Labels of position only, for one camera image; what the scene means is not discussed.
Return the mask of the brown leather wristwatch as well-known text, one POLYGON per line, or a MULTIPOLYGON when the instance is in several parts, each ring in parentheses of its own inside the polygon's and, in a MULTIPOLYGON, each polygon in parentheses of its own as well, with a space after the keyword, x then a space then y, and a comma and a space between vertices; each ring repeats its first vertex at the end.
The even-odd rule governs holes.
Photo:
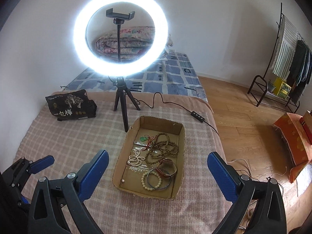
POLYGON ((165 158, 160 160, 156 167, 156 172, 165 179, 170 179, 177 174, 177 167, 173 160, 165 158))

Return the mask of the green jade red cord pendant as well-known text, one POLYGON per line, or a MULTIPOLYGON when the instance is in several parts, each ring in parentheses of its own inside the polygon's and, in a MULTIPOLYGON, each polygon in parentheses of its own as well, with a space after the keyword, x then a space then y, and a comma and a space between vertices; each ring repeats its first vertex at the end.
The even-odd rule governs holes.
POLYGON ((150 147, 151 143, 154 141, 154 139, 155 139, 155 136, 150 136, 146 134, 140 137, 140 142, 146 142, 145 149, 147 150, 150 147))

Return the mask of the cardboard box tray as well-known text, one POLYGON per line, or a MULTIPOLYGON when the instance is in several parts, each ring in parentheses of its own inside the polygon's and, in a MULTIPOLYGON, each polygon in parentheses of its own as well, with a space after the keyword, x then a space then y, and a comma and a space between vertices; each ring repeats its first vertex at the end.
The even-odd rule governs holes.
POLYGON ((183 179, 185 128, 177 121, 141 116, 129 128, 117 159, 112 182, 121 191, 143 198, 173 200, 183 179), (144 135, 155 136, 146 150, 144 135), (160 160, 171 159, 177 174, 165 179, 156 172, 160 160))

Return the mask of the black snack bag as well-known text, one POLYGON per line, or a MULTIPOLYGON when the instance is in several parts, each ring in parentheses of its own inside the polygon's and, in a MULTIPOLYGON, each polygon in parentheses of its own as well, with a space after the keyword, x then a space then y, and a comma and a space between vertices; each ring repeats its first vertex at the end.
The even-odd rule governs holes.
POLYGON ((50 113, 58 121, 95 118, 97 105, 89 99, 86 90, 55 94, 46 98, 50 113))

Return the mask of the orange cloth covered box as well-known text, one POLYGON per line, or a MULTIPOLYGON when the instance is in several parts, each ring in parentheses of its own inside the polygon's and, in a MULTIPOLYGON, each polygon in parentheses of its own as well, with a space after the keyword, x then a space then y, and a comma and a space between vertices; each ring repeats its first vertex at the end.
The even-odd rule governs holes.
POLYGON ((293 160, 289 182, 293 183, 306 165, 311 163, 311 126, 306 123, 304 116, 296 113, 284 113, 273 125, 287 142, 293 160))

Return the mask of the yellow green box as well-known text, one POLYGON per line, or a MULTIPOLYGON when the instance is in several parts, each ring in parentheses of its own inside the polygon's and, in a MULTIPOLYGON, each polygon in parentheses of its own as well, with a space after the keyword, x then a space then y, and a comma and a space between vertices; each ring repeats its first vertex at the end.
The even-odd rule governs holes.
POLYGON ((289 86, 283 79, 279 77, 276 77, 273 85, 275 86, 273 94, 286 100, 291 91, 291 86, 289 86))

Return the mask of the blue patterned bed sheet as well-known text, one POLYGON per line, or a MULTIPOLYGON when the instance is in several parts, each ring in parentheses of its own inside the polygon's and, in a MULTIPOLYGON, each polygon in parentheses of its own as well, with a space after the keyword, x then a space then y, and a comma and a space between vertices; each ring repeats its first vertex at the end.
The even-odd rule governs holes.
MULTIPOLYGON (((115 79, 94 72, 87 68, 64 91, 84 89, 89 92, 116 91, 115 79)), ((197 97, 208 101, 205 90, 188 58, 184 53, 170 52, 163 59, 155 61, 146 70, 124 78, 132 92, 160 92, 169 95, 197 97)))

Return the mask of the black clothes rack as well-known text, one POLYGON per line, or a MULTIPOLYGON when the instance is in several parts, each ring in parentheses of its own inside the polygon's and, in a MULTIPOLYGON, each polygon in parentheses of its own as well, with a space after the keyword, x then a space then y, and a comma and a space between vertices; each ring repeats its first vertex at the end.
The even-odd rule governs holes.
MULTIPOLYGON (((277 45, 277 39, 278 39, 278 35, 279 35, 279 29, 280 29, 282 14, 284 15, 283 6, 280 6, 280 16, 279 16, 279 21, 277 22, 278 32, 277 32, 273 52, 272 52, 270 60, 269 60, 269 64, 267 65, 267 68, 266 68, 263 75, 257 74, 254 77, 247 93, 250 94, 254 98, 255 105, 257 107, 260 106, 261 104, 263 104, 263 105, 266 105, 266 106, 269 106, 272 108, 276 108, 276 109, 279 109, 282 111, 296 113, 299 110, 300 101, 297 104, 294 104, 291 101, 289 96, 287 97, 286 100, 284 100, 284 99, 277 97, 273 94, 273 90, 275 88, 275 86, 273 84, 274 84, 274 81, 275 81, 277 76, 271 72, 270 64, 271 64, 271 61, 273 58, 274 50, 275 50, 276 45, 277 45)), ((298 40, 303 40, 306 43, 306 41, 302 38, 300 33, 298 36, 298 40)))

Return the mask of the striped hanging towel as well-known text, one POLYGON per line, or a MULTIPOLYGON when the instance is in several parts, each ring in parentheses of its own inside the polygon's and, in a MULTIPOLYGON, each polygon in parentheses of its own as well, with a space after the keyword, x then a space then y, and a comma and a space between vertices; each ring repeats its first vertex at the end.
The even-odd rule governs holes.
POLYGON ((297 28, 282 14, 277 45, 270 64, 271 72, 282 80, 286 80, 290 73, 298 36, 297 28))

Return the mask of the dark hanging clothes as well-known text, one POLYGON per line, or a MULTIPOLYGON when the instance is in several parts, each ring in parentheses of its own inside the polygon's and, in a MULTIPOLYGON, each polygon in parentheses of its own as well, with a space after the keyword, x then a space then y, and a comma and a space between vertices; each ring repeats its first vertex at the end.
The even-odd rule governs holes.
POLYGON ((298 40, 293 57, 287 84, 291 86, 289 97, 294 104, 297 104, 302 97, 305 88, 311 80, 311 50, 303 40, 298 40))

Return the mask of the folded floral quilt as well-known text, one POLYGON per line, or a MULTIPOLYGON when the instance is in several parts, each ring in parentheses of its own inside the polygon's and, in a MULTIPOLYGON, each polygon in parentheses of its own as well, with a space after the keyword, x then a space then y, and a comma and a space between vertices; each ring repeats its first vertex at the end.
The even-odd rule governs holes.
MULTIPOLYGON (((125 27, 121 29, 121 60, 132 62, 144 56, 154 42, 154 26, 125 27)), ((100 36, 94 44, 95 53, 104 60, 117 62, 117 31, 100 36)))

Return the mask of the black tripod stand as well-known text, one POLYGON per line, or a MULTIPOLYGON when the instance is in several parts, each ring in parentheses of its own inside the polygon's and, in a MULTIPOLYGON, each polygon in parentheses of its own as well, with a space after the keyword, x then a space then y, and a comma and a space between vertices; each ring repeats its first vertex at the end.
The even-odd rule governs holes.
MULTIPOLYGON (((114 24, 117 27, 117 61, 121 63, 121 25, 124 24, 125 21, 130 21, 134 18, 135 12, 130 12, 129 14, 122 14, 113 11, 113 8, 106 10, 106 17, 114 19, 114 24)), ((117 87, 115 103, 114 103, 114 111, 117 110, 118 104, 121 105, 122 118, 124 124, 125 132, 129 130, 129 121, 128 121, 128 112, 127 112, 127 104, 126 104, 126 96, 129 97, 132 104, 135 106, 137 110, 141 110, 137 102, 135 101, 131 91, 126 85, 124 77, 117 77, 114 81, 115 86, 117 87)))

